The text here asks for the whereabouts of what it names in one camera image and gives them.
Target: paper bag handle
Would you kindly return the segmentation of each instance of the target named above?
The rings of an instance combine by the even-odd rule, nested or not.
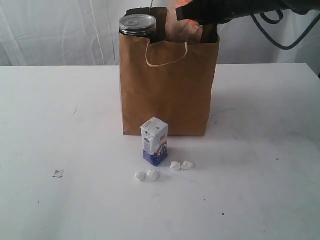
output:
[[[151,43],[148,42],[148,45],[146,46],[146,51],[145,51],[145,61],[146,61],[146,64],[148,64],[148,66],[149,66],[150,68],[160,68],[160,67],[168,66],[168,65],[170,65],[170,64],[177,63],[177,62],[181,61],[182,59],[184,59],[184,58],[187,56],[187,54],[188,54],[188,44],[187,44],[187,42],[185,42],[185,43],[184,43],[184,45],[185,45],[185,54],[184,54],[183,57],[181,57],[181,58],[178,59],[178,60],[172,61],[172,62],[168,62],[168,63],[164,63],[164,64],[159,64],[159,65],[153,65],[153,64],[150,64],[150,62],[149,62],[149,60],[148,60],[150,45],[151,45]]]

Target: white wall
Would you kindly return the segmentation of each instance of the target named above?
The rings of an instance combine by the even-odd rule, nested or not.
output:
[[[150,0],[0,0],[0,66],[114,65],[119,63],[118,21],[127,9]],[[164,6],[155,0],[154,6]],[[289,45],[316,16],[285,12],[279,25],[263,23]],[[320,24],[295,49],[281,51],[262,35],[250,17],[223,26],[218,63],[306,62],[320,72]]]

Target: silver can top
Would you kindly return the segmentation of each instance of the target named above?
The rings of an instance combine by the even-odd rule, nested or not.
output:
[[[156,30],[156,18],[146,14],[124,16],[119,20],[119,29],[124,34],[147,35]]]

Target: carton top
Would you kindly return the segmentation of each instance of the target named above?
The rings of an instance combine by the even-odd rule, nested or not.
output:
[[[167,127],[168,127],[168,124],[166,124],[165,122],[161,121],[156,117],[153,117],[141,126],[141,130],[146,131],[152,135],[157,135]]]

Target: can lid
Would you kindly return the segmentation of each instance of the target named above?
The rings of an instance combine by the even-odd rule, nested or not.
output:
[[[119,28],[123,32],[144,32],[154,29],[155,26],[156,18],[146,14],[133,14],[119,20]]]

